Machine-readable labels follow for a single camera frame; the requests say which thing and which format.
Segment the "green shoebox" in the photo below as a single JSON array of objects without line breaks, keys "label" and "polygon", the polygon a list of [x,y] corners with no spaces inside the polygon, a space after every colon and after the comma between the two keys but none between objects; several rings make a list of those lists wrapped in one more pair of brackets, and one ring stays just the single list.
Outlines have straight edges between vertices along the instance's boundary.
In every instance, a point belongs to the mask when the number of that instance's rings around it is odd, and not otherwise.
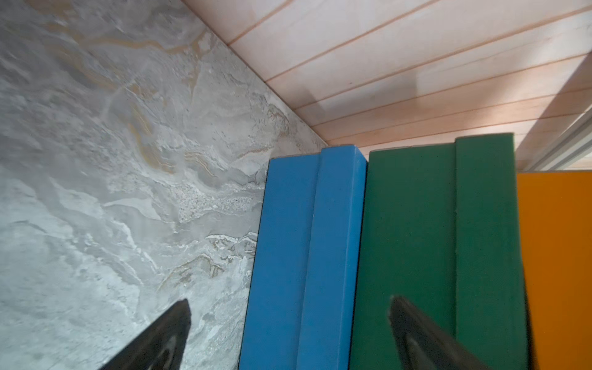
[{"label": "green shoebox", "polygon": [[489,368],[528,368],[512,134],[371,152],[350,368],[401,368],[396,296]]}]

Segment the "orange shoebox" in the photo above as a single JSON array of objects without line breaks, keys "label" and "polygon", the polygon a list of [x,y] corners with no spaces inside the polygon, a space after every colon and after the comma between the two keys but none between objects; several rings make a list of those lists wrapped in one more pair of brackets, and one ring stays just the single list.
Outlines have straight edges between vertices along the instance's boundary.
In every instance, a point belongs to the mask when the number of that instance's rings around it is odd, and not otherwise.
[{"label": "orange shoebox", "polygon": [[536,369],[591,367],[591,174],[517,177]]}]

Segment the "blue shoebox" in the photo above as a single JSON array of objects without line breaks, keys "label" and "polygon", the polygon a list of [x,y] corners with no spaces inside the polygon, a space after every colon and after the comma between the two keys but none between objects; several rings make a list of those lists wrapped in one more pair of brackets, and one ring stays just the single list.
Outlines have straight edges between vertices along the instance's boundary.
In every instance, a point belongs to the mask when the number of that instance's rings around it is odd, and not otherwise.
[{"label": "blue shoebox", "polygon": [[348,368],[366,169],[355,146],[269,163],[239,368]]}]

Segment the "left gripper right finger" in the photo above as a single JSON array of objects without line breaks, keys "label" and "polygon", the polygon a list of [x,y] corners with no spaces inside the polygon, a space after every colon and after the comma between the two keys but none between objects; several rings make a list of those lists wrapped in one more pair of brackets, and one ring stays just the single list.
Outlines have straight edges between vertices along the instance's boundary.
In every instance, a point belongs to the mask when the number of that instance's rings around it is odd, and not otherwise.
[{"label": "left gripper right finger", "polygon": [[403,296],[392,297],[388,320],[404,369],[488,368]]}]

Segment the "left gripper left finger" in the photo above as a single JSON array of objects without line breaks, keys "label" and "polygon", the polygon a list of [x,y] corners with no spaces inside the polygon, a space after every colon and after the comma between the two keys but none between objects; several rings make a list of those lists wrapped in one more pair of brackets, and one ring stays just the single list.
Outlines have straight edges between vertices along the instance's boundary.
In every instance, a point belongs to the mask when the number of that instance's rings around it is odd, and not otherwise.
[{"label": "left gripper left finger", "polygon": [[101,370],[179,370],[191,329],[188,300],[175,302]]}]

